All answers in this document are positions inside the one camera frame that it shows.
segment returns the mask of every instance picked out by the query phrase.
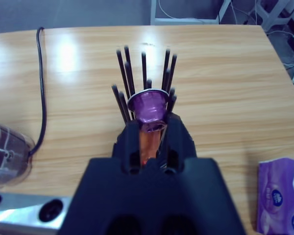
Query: black cable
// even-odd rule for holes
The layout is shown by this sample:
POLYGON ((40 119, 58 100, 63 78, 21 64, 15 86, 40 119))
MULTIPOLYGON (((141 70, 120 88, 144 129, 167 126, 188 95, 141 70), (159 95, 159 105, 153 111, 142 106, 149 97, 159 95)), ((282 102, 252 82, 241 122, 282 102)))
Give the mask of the black cable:
POLYGON ((41 96, 41 107, 42 107, 42 123, 41 123, 41 130, 40 135, 37 140, 36 145, 33 147, 32 150, 28 153, 29 156, 34 155, 41 144, 44 141, 45 132, 46 132, 46 125, 47 125, 47 109, 46 109, 46 98, 45 98, 45 87, 44 87, 44 68, 43 68, 43 58, 41 56, 41 47, 40 47, 40 32, 44 30, 43 27, 37 29, 36 32, 36 42, 37 42, 37 49, 38 49, 38 60, 39 60, 39 82, 40 82, 40 96, 41 96))

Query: purple coffee capsule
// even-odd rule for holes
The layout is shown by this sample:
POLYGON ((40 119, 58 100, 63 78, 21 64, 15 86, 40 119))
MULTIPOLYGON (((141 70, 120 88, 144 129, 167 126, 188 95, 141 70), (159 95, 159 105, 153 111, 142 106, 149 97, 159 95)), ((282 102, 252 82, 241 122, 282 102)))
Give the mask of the purple coffee capsule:
POLYGON ((127 106, 135 113, 142 131, 152 132, 165 128, 168 98, 168 93, 159 89, 146 89, 131 96, 127 106))

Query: black rod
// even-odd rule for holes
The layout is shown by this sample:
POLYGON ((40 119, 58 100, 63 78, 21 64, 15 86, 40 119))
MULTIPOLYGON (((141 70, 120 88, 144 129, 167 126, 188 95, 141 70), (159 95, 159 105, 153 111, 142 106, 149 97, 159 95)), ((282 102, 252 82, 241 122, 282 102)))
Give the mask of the black rod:
POLYGON ((172 87, 172 88, 170 89, 170 93, 169 93, 168 104, 169 104, 169 101, 172 100, 172 97, 174 96, 174 94, 175 94, 175 88, 172 87))
POLYGON ((126 117, 125 117, 125 113, 124 113, 123 107, 122 107, 122 105, 121 105, 121 101, 120 101, 120 97, 119 97, 118 87, 117 87, 117 85, 113 85, 111 88, 112 88, 112 90, 113 90, 114 96, 116 97, 116 100, 117 100, 117 103, 118 103, 118 106, 119 106, 120 112, 121 112, 121 114, 122 114, 122 118, 123 118, 123 120, 124 120, 124 123, 126 124, 126 117))
POLYGON ((165 85, 164 85, 164 88, 163 88, 164 91, 168 90, 167 87, 169 85, 170 73, 171 73, 171 70, 167 69, 166 74, 165 74, 165 83, 164 83, 165 85))
POLYGON ((129 87, 129 93, 130 95, 134 95, 135 94, 135 88, 134 88, 134 81, 133 81, 133 77, 131 74, 131 68, 130 68, 130 64, 128 61, 126 61, 125 63, 125 71, 126 71, 126 76, 127 76, 127 82, 128 82, 128 87, 129 87))
POLYGON ((144 90, 147 89, 147 68, 146 68, 146 53, 142 52, 142 64, 143 64, 143 85, 144 90))
POLYGON ((126 101, 125 101, 125 97, 124 97, 124 93, 123 92, 119 92, 119 98, 120 98, 120 102, 125 114, 125 118, 126 118, 126 122, 131 121, 131 118, 129 117, 129 113, 128 113, 128 107, 126 105, 126 101))
POLYGON ((151 79, 148 79, 147 80, 147 85, 146 85, 146 89, 151 89, 152 88, 152 80, 151 79))
POLYGON ((176 102, 176 99, 177 99, 177 96, 174 95, 174 96, 172 96, 172 99, 169 100, 169 102, 168 102, 168 107, 167 107, 167 111, 168 111, 168 113, 171 113, 171 112, 172 112, 173 107, 174 107, 175 102, 176 102))
POLYGON ((120 69, 121 69, 121 74, 122 74, 122 79, 123 79, 123 83, 124 83, 124 87, 125 87, 126 96, 127 96, 127 99, 129 99, 130 95, 129 95, 129 91, 128 91, 128 84, 127 84, 127 80, 126 80, 126 74, 125 74, 125 70, 124 70, 122 54, 121 54, 120 50, 117 50, 117 57, 118 57, 118 61, 119 61, 120 69))
POLYGON ((177 59, 177 55, 174 54, 174 55, 172 56, 172 62, 171 62, 171 74, 170 74, 170 79, 169 79, 168 86, 167 86, 167 92, 169 92, 169 91, 170 91, 170 88, 171 88, 172 79, 173 79, 173 74, 174 74, 174 69, 175 69, 176 59, 177 59))
POLYGON ((161 89, 165 91, 165 75, 166 75, 166 71, 167 71, 167 68, 168 68, 168 64, 169 64, 169 57, 170 57, 170 50, 167 49, 166 50, 166 57, 165 57, 165 64, 163 66, 163 75, 162 75, 162 85, 161 85, 161 89))
POLYGON ((128 49, 128 46, 125 46, 125 47, 124 47, 124 51, 125 51, 126 61, 128 62, 128 64, 129 64, 129 68, 130 68, 130 71, 131 71, 131 76, 133 77, 132 64, 131 64, 131 57, 129 56, 129 49, 128 49))

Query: black plastic mount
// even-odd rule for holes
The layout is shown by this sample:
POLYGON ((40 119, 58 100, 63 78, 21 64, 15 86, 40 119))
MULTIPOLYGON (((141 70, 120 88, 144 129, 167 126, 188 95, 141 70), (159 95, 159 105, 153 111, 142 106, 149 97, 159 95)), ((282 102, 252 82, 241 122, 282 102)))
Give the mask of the black plastic mount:
POLYGON ((196 157, 179 116, 167 124, 144 167, 135 120, 112 158, 90 160, 58 235, 245 235, 216 162, 196 157))

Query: plastic container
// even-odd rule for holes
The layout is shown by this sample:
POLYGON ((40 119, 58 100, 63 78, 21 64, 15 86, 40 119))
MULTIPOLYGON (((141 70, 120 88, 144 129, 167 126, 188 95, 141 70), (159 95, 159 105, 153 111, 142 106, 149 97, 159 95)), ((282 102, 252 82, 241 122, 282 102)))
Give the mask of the plastic container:
POLYGON ((30 173, 34 141, 0 124, 0 188, 21 182, 30 173))

